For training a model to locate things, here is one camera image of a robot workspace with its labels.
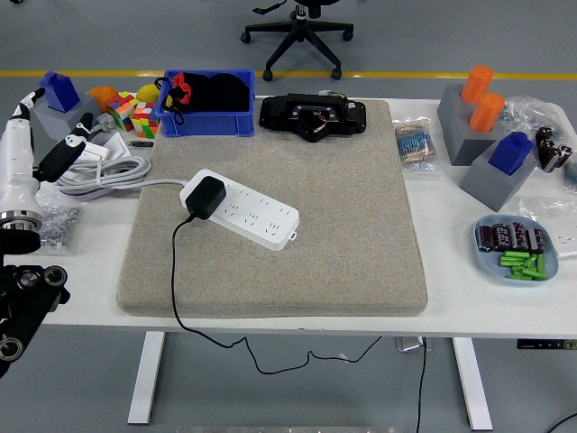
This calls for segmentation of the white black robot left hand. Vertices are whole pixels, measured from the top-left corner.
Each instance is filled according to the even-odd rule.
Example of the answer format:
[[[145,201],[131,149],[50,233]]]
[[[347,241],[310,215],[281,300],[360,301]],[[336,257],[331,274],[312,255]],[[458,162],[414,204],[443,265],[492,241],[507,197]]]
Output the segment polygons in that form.
[[[43,218],[36,194],[40,183],[57,181],[86,148],[94,116],[84,113],[75,127],[34,163],[31,111],[43,97],[38,88],[25,96],[7,121],[1,138],[1,216]]]

